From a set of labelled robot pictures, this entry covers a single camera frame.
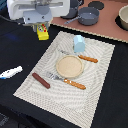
black tablecloth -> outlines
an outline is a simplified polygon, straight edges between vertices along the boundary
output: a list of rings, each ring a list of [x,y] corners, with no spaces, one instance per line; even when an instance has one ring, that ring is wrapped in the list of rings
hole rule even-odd
[[[0,19],[0,73],[23,67],[23,71],[12,78],[0,79],[0,104],[32,116],[52,128],[79,128],[13,96],[60,31],[115,45],[91,128],[128,128],[128,44],[54,25],[49,28],[50,39],[39,41],[31,27]]]

woven placemat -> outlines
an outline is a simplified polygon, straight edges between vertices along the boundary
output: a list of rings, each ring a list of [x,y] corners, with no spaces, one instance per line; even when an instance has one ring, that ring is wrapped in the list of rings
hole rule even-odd
[[[72,79],[86,86],[86,90],[81,90],[45,77],[46,71],[51,71],[59,76],[55,64],[65,55],[60,53],[58,49],[73,53],[74,36],[70,33],[59,32],[23,84],[14,93],[14,96],[81,128],[90,128],[115,46],[85,38],[86,48],[80,54],[96,58],[98,63],[82,60],[85,65],[84,72],[79,77]],[[37,82],[32,77],[33,72],[38,73],[50,83],[51,88],[46,89]]]

white device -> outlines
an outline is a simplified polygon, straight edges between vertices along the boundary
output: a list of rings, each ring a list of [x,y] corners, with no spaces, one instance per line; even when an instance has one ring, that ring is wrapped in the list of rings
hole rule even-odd
[[[33,12],[35,5],[49,5],[52,17],[66,16],[69,13],[70,0],[7,0],[8,13],[11,20],[24,17],[24,12]]]
[[[7,70],[0,74],[0,79],[6,79],[14,76],[16,73],[21,72],[23,69],[21,66],[18,66],[17,68]]]

bowl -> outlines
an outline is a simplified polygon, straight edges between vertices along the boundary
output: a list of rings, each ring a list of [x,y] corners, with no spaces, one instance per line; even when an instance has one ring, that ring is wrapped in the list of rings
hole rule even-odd
[[[128,5],[122,7],[119,10],[119,16],[120,16],[122,27],[128,30]]]
[[[57,61],[56,70],[64,78],[75,78],[83,72],[84,64],[79,57],[66,55]]]

plate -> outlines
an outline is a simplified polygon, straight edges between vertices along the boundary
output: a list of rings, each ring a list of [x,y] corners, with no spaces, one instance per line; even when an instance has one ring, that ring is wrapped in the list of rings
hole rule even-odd
[[[66,55],[58,60],[56,70],[64,78],[74,78],[83,72],[84,64],[79,57]]]

